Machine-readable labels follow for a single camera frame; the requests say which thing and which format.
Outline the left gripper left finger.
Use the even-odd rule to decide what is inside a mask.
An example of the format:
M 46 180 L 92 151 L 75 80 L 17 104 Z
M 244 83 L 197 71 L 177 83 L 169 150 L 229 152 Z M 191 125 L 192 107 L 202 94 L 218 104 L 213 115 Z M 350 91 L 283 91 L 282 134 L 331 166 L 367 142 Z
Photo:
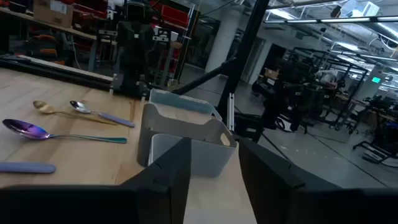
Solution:
M 192 144 L 179 140 L 121 185 L 1 189 L 1 223 L 183 223 Z

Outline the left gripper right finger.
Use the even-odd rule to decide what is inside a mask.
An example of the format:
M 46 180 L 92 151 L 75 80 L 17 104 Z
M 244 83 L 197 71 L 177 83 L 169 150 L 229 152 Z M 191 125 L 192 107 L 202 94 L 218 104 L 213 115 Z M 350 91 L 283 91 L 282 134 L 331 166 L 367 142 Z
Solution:
M 258 223 L 397 223 L 397 189 L 341 188 L 250 139 L 239 162 Z

